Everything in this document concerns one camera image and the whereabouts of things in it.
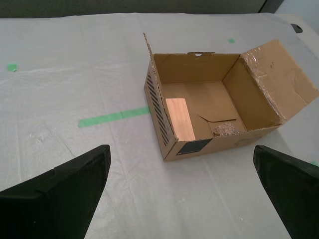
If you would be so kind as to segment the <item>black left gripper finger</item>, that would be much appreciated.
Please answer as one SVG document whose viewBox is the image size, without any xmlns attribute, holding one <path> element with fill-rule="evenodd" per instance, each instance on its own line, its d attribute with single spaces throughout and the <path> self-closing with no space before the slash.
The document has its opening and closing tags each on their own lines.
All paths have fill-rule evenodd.
<svg viewBox="0 0 319 239">
<path fill-rule="evenodd" d="M 254 149 L 261 184 L 293 239 L 319 237 L 319 168 L 264 145 Z"/>
<path fill-rule="evenodd" d="M 0 193 L 2 239 L 83 239 L 106 186 L 109 145 L 100 145 Z"/>
</svg>

